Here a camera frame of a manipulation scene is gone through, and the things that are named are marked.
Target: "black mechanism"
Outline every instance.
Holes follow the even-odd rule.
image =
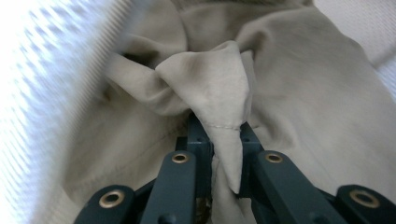
[[[284,154],[264,151],[245,123],[241,127],[243,169],[239,198],[250,198],[257,223],[396,223],[396,205],[362,186],[343,186],[332,195],[316,189]],[[109,186],[97,191],[76,224],[192,224],[195,199],[211,198],[214,154],[198,118],[189,117],[188,136],[163,159],[157,179],[133,191]]]

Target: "wrinkled fabric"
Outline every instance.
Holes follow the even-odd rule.
[[[309,3],[157,1],[130,32],[69,160],[64,189],[78,206],[155,178],[191,111],[215,146],[210,223],[254,223],[234,196],[245,121],[316,187],[360,184],[396,201],[395,104],[361,47]]]

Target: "metal rivet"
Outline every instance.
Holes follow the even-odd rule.
[[[189,157],[184,153],[178,153],[172,157],[172,161],[175,163],[184,163],[189,160]]]
[[[361,189],[354,189],[350,191],[349,196],[352,198],[355,203],[359,203],[365,207],[369,208],[377,208],[379,207],[380,203],[379,200],[371,193],[361,190]]]
[[[100,198],[99,205],[103,208],[112,208],[122,203],[124,198],[125,194],[123,191],[114,189]]]
[[[280,163],[283,161],[283,158],[275,153],[265,155],[265,159],[273,163]]]

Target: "brass grommet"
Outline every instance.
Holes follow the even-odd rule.
[[[189,160],[189,157],[184,153],[178,153],[172,157],[172,161],[175,163],[184,163]]]
[[[112,208],[122,203],[124,198],[125,194],[123,191],[114,189],[100,198],[99,205],[103,208]]]
[[[275,153],[265,155],[265,159],[273,163],[280,163],[283,161],[283,158]]]
[[[359,203],[360,205],[363,205],[365,207],[377,208],[380,205],[379,200],[373,194],[365,190],[354,189],[350,191],[349,196],[355,203]],[[369,201],[363,200],[362,198],[360,198],[360,196],[367,198]]]

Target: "cloth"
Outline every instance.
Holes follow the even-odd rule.
[[[254,223],[234,197],[245,121],[316,187],[360,184],[396,201],[395,104],[361,47],[310,2],[162,0],[129,32],[68,160],[73,211],[105,186],[155,178],[191,111],[215,146],[209,223]]]

